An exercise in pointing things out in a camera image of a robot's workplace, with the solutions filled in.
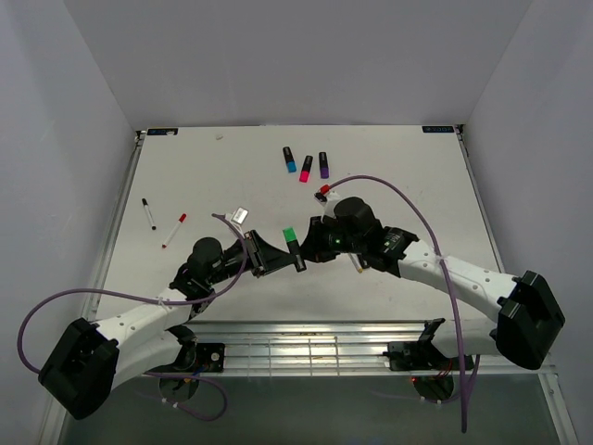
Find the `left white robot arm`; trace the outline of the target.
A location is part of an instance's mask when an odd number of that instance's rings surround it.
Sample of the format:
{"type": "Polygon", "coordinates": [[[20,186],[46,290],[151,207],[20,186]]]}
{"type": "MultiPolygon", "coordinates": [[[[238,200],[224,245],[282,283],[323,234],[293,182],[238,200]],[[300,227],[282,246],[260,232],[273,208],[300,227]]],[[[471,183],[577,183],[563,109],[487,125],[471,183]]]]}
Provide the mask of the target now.
{"type": "Polygon", "coordinates": [[[256,231],[228,249],[213,237],[199,239],[153,303],[98,322],[72,322],[43,366],[40,383],[77,420],[94,413],[114,388],[145,372],[172,379],[174,390],[195,393],[191,376],[221,372],[224,347],[199,344],[187,322],[208,307],[218,283],[244,272],[261,277],[290,265],[301,269],[292,228],[284,230],[284,240],[285,250],[256,231]]]}

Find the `yellow cap white marker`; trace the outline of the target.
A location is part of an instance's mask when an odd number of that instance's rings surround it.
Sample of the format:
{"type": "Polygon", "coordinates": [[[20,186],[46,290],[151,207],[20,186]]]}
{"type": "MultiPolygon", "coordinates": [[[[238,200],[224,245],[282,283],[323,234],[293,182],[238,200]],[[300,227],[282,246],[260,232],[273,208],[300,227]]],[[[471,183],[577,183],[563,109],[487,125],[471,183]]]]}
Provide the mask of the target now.
{"type": "Polygon", "coordinates": [[[362,265],[360,264],[360,260],[359,260],[358,256],[357,256],[356,254],[351,254],[351,253],[349,253],[349,254],[348,254],[348,257],[349,257],[349,259],[351,260],[351,262],[352,262],[353,266],[355,267],[355,270],[356,270],[358,273],[363,273],[363,267],[362,267],[362,265]]]}

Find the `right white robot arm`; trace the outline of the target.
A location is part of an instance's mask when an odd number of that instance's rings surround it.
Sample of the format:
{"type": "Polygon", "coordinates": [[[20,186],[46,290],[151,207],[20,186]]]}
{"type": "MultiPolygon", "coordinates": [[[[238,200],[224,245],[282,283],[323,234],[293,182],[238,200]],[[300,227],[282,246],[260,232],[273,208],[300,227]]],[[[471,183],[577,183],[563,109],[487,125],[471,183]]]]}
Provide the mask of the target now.
{"type": "Polygon", "coordinates": [[[527,370],[545,361],[565,324],[547,280],[527,271],[498,273],[455,257],[442,258],[417,235],[384,226],[359,197],[318,192],[322,214],[309,221],[301,245],[306,261],[324,263],[340,254],[362,268],[455,292],[457,300],[482,313],[462,325],[464,353],[500,355],[527,370]]]}

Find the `green cap black highlighter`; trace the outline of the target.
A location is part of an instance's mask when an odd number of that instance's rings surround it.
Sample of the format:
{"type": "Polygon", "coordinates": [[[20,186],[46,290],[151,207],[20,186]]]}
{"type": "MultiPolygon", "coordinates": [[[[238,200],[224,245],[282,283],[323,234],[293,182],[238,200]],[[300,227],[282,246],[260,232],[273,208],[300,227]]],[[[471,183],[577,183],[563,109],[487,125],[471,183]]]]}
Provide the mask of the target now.
{"type": "Polygon", "coordinates": [[[298,273],[307,270],[307,266],[302,258],[300,245],[297,241],[297,235],[293,227],[283,229],[284,241],[288,247],[288,251],[295,257],[295,268],[298,273]]]}

